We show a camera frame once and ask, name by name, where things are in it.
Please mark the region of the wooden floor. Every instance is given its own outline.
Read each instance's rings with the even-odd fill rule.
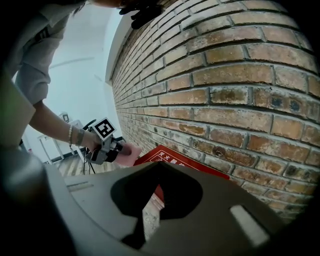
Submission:
[[[54,162],[53,164],[58,168],[63,177],[94,174],[92,168],[89,167],[89,163],[86,162],[84,164],[78,155],[70,156],[64,160]],[[92,166],[96,174],[106,173],[121,168],[111,162],[104,162],[103,165],[93,163]]]

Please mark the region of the floor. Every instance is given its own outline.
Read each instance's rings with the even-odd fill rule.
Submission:
[[[53,164],[58,168],[63,177],[84,174],[94,175],[92,169],[89,167],[89,164],[87,162],[84,164],[78,155],[70,156],[64,160],[54,162]],[[105,162],[103,165],[92,164],[92,166],[96,174],[111,172],[122,168],[121,166],[110,162]],[[164,204],[155,194],[153,194],[153,196],[150,198],[150,201],[142,210],[144,237],[146,241],[151,238],[151,236],[160,226],[160,210],[163,207]]]

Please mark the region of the red sign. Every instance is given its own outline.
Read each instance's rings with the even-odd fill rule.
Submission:
[[[193,168],[197,171],[216,175],[226,180],[229,180],[229,176],[222,173],[221,171],[205,166],[163,145],[157,146],[155,149],[151,150],[144,156],[140,157],[137,161],[135,161],[134,165],[137,166],[146,162],[159,162],[159,161],[164,161],[164,162],[168,162],[168,163],[172,163],[180,166]],[[164,202],[164,196],[160,186],[156,188],[154,193]]]

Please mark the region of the brick wall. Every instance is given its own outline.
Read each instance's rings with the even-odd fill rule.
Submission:
[[[133,31],[112,76],[122,132],[230,175],[281,217],[319,178],[320,82],[306,38],[271,1],[173,0]]]

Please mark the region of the white shirt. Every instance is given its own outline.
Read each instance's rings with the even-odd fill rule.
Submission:
[[[47,97],[48,84],[51,81],[49,66],[54,53],[64,37],[70,13],[84,2],[45,5],[26,24],[12,47],[6,67],[11,77],[18,72],[15,85],[31,104]]]

